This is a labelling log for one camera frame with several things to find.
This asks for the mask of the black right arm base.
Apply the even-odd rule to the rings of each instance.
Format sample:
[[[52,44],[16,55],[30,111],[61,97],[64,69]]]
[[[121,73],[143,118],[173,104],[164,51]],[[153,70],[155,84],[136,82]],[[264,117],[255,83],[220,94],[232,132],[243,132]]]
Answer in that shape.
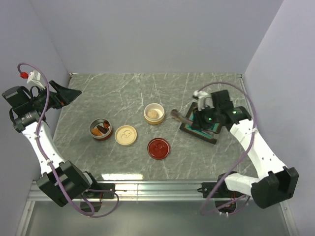
[[[207,196],[210,194],[210,192],[213,190],[217,183],[216,182],[203,182],[201,183],[201,187],[197,189],[197,192],[201,193],[203,198],[207,198]],[[227,189],[226,184],[222,183],[219,188],[215,191],[212,198],[238,198],[241,197],[243,194],[236,192],[236,191],[230,191]]]

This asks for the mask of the dark brown sausage piece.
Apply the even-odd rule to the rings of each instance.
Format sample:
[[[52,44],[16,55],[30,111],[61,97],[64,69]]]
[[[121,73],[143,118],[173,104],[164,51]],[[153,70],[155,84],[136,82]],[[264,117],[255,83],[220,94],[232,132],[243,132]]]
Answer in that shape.
[[[96,127],[103,135],[108,132],[108,130],[101,125],[97,125]]]

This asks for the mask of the orange fried chicken piece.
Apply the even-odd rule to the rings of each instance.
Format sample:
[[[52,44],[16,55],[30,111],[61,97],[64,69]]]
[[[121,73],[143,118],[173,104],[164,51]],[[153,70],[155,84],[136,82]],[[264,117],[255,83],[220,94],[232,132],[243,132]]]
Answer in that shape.
[[[94,128],[91,130],[91,133],[94,135],[94,136],[102,136],[103,134],[100,132],[100,130],[98,128]]]

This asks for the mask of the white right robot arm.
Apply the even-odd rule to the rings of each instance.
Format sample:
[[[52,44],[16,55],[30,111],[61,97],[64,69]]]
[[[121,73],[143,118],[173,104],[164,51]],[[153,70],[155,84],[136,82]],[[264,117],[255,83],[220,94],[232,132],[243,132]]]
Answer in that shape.
[[[173,118],[189,125],[193,130],[211,133],[214,124],[220,124],[232,134],[245,150],[257,172],[257,177],[242,175],[233,170],[221,175],[208,197],[218,191],[224,197],[233,192],[252,197],[262,209],[293,197],[299,174],[288,168],[270,149],[260,135],[254,119],[245,107],[235,107],[227,90],[213,93],[195,91],[197,107],[193,119],[184,117],[176,109]]]

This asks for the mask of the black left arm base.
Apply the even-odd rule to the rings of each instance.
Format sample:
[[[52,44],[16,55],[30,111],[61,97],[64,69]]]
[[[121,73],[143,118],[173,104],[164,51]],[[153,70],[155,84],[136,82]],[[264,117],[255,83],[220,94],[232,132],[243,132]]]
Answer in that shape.
[[[103,199],[114,199],[114,183],[93,183],[90,189],[102,190],[102,192],[88,191],[83,194],[87,199],[95,200],[95,202],[91,202],[95,212],[99,212],[99,210],[101,209]]]

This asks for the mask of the red-brown sausage piece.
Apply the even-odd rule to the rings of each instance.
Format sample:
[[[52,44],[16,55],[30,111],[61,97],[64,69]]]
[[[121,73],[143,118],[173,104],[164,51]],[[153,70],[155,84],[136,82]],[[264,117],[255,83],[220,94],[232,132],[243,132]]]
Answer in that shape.
[[[107,130],[110,129],[110,125],[109,125],[109,123],[108,123],[107,121],[104,121],[104,122],[103,122],[103,126],[104,126],[104,128],[106,128]]]

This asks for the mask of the beige steamed bun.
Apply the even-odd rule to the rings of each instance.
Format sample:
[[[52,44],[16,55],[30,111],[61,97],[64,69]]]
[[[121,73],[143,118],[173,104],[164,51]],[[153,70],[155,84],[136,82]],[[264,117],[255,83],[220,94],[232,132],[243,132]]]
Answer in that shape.
[[[159,113],[155,109],[151,109],[147,112],[147,117],[150,119],[158,119],[159,118]]]

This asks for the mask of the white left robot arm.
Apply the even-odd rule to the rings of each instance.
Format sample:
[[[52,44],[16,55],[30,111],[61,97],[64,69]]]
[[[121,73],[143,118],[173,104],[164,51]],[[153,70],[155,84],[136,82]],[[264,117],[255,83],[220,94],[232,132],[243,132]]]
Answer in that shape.
[[[30,142],[40,164],[41,177],[36,181],[38,188],[57,205],[63,207],[70,199],[84,193],[93,198],[99,193],[99,184],[88,172],[83,172],[72,162],[64,160],[58,152],[50,128],[45,119],[40,119],[45,104],[48,108],[60,109],[74,101],[81,91],[65,88],[51,80],[54,92],[38,88],[38,95],[24,86],[15,86],[2,96],[9,103],[10,120],[14,129]]]

